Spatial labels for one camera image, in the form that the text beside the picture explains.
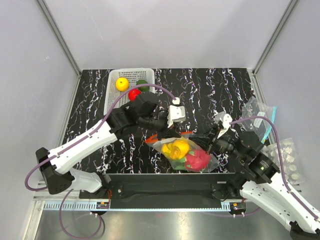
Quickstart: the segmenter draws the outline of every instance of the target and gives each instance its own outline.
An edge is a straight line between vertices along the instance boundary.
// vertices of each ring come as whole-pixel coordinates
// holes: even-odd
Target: plastic bag
[[[292,138],[280,141],[280,149],[283,160],[283,169],[285,178],[292,184],[301,184],[304,182],[299,173],[300,168],[299,156]],[[272,144],[263,148],[263,153],[267,155],[280,168],[279,152],[277,144]]]
[[[240,119],[245,119],[251,116],[262,116],[270,119],[272,123],[275,121],[276,117],[276,106],[267,106],[262,102],[259,102],[255,97],[250,97],[249,101],[242,107],[242,115]],[[239,123],[240,126],[246,131],[254,131],[254,133],[259,137],[262,143],[265,143],[270,131],[271,126],[268,122],[262,120],[261,118],[256,118],[252,120],[242,121]]]
[[[218,166],[212,154],[206,154],[201,147],[188,139],[191,132],[182,133],[183,137],[157,140],[156,135],[145,141],[150,147],[162,153],[174,170],[209,173]]]

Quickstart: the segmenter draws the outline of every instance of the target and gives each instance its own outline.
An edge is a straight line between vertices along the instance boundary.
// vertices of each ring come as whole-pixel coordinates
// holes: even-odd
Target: yellow toy vegetable
[[[175,140],[173,143],[163,144],[161,152],[170,160],[180,160],[187,155],[190,146],[185,140]]]

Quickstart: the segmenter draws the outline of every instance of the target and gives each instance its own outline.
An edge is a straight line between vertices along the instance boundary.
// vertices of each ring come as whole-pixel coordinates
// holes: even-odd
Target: white wall
[[[289,0],[45,0],[81,69],[247,67]]]
[[[18,240],[34,194],[25,176],[38,148],[56,146],[76,75],[34,0],[1,0],[0,29],[0,236]]]
[[[281,139],[293,138],[306,178],[302,192],[320,209],[320,1],[300,1],[258,72],[267,104],[278,106]]]

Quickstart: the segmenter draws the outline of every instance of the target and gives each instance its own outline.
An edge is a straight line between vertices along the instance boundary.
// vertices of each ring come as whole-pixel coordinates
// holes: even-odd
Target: black marble table
[[[63,143],[90,129],[103,118],[110,69],[84,70],[76,92]],[[214,116],[226,111],[233,119],[241,115],[242,106],[254,94],[245,68],[183,68],[154,69],[155,84],[180,98],[187,120],[180,130],[204,133],[210,129]],[[170,97],[156,90],[163,107]],[[233,126],[228,134],[237,137],[241,131]],[[166,158],[144,141],[154,132],[139,129],[134,135],[105,146],[78,163],[75,168],[103,174],[179,173]],[[227,172],[228,155],[217,156],[219,166],[214,172]]]

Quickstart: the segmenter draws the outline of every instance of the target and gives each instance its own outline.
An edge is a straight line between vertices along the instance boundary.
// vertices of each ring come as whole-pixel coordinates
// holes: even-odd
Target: plastic basket
[[[126,78],[129,81],[129,89],[136,85],[136,82],[140,79],[146,80],[149,84],[155,84],[155,72],[151,68],[122,68],[112,70],[109,74],[108,83],[106,86],[106,95],[104,102],[104,112],[107,114],[111,105],[116,101],[122,92],[116,88],[116,81],[118,78]],[[155,92],[154,87],[150,87],[150,92]],[[115,105],[115,108],[119,108],[123,104],[129,102],[128,95],[123,96],[120,101]]]

